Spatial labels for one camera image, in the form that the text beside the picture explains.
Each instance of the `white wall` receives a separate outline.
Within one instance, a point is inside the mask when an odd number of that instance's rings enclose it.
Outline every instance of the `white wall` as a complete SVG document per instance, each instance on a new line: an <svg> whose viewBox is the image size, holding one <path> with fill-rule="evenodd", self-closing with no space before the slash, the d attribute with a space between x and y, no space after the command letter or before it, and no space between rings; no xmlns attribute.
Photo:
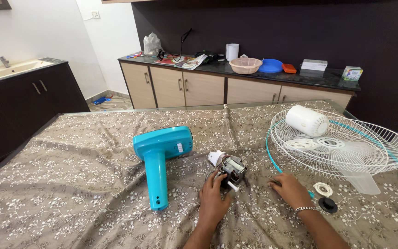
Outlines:
<svg viewBox="0 0 398 249"><path fill-rule="evenodd" d="M102 4L101 0L76 0L83 19L99 11L101 19L84 21L88 36L110 90L128 93L118 58L141 50L130 3Z"/></svg>
<svg viewBox="0 0 398 249"><path fill-rule="evenodd" d="M12 10L0 10L0 56L10 63L41 57L67 60L85 98L107 90L74 0L9 3Z"/></svg>

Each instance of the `white wire fan guard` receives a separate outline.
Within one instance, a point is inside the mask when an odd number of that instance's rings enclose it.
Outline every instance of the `white wire fan guard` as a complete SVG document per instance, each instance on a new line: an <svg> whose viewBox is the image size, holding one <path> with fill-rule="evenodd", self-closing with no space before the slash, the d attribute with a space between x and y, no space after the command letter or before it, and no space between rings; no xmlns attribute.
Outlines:
<svg viewBox="0 0 398 249"><path fill-rule="evenodd" d="M349 180L353 185L351 177L366 174L371 177L398 168L397 133L327 111L311 110L329 119L330 125L321 137L310 137L287 125L288 110L281 111L271 121L271 138L277 149L290 159L324 177ZM302 150L285 144L296 139L312 139L318 146Z"/></svg>

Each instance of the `pink basket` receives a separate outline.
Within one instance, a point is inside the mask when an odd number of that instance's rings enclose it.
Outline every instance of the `pink basket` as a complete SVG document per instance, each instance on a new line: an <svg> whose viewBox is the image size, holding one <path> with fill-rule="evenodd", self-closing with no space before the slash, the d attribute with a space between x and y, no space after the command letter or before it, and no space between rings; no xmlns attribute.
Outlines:
<svg viewBox="0 0 398 249"><path fill-rule="evenodd" d="M253 74L262 65L262 61L254 58L236 58L229 64L236 74Z"/></svg>

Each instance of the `electrical outlet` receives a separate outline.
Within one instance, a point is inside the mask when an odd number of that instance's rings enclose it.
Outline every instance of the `electrical outlet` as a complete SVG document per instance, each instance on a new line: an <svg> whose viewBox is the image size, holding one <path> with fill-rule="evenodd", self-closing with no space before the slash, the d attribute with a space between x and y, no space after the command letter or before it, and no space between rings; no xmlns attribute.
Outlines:
<svg viewBox="0 0 398 249"><path fill-rule="evenodd" d="M97 10L93 10L91 12L91 15L93 16L93 19L101 19L101 17L99 16L99 12Z"/></svg>

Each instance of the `human hand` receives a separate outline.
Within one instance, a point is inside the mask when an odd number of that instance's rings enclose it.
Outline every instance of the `human hand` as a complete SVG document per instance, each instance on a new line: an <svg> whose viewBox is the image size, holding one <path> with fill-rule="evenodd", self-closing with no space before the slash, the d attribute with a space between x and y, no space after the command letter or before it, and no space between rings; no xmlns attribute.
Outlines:
<svg viewBox="0 0 398 249"><path fill-rule="evenodd" d="M308 194L308 190L299 183L299 181L292 175L281 173L273 177L279 181L282 186L270 181L267 183L268 186L282 196L282 199L294 210L299 207L314 207L311 197Z"/></svg>
<svg viewBox="0 0 398 249"><path fill-rule="evenodd" d="M213 182L217 173L218 171L215 171L208 177L199 192L200 207L198 225L213 229L213 231L216 229L219 221L224 218L231 203L231 195L229 192L226 194L224 200L222 200L220 192L221 182L227 177L227 174L218 176Z"/></svg>

